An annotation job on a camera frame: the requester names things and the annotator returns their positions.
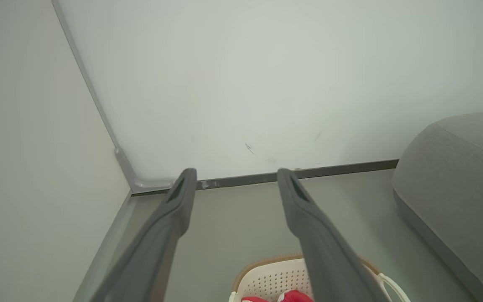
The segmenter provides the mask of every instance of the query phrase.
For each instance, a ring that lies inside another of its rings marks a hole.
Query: red fabric
[[[267,302],[263,298],[259,298],[259,297],[243,297],[241,299],[241,302],[244,302],[244,301],[249,301],[249,302]]]
[[[243,297],[242,302],[267,302],[258,297]],[[309,296],[297,290],[291,290],[284,294],[284,300],[277,302],[314,302]]]
[[[291,290],[284,294],[284,300],[278,302],[313,302],[309,296],[297,290]]]

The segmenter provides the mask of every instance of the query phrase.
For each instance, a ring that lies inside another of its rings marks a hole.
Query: floor
[[[412,302],[474,299],[397,214],[394,170],[302,180],[353,249],[394,279]],[[122,252],[162,195],[132,198]],[[289,231],[276,183],[197,191],[190,229],[179,240],[166,302],[227,301],[250,262],[301,251]]]

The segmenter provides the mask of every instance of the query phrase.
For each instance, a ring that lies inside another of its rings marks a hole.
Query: perforated basket
[[[389,301],[391,298],[385,289],[385,283],[397,293],[402,302],[410,302],[404,291],[393,280],[380,273],[365,259],[359,258],[359,260],[376,279]],[[302,254],[267,258],[249,264],[236,276],[229,302],[241,302],[243,297],[259,297],[275,302],[286,290],[299,290],[314,300]]]

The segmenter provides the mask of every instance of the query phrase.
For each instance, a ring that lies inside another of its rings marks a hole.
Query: wall stain
[[[247,147],[247,150],[249,150],[251,153],[253,153],[253,155],[256,155],[253,150],[251,150],[251,147],[249,147],[249,145],[247,143],[245,143],[245,147]]]
[[[316,143],[316,141],[320,138],[320,135],[322,135],[322,132],[323,131],[320,131],[320,133],[318,133],[318,135],[316,136],[316,139],[314,139],[314,142]]]
[[[270,157],[266,160],[267,162],[270,162],[272,164],[276,164],[277,163],[277,160],[274,158],[274,157]]]

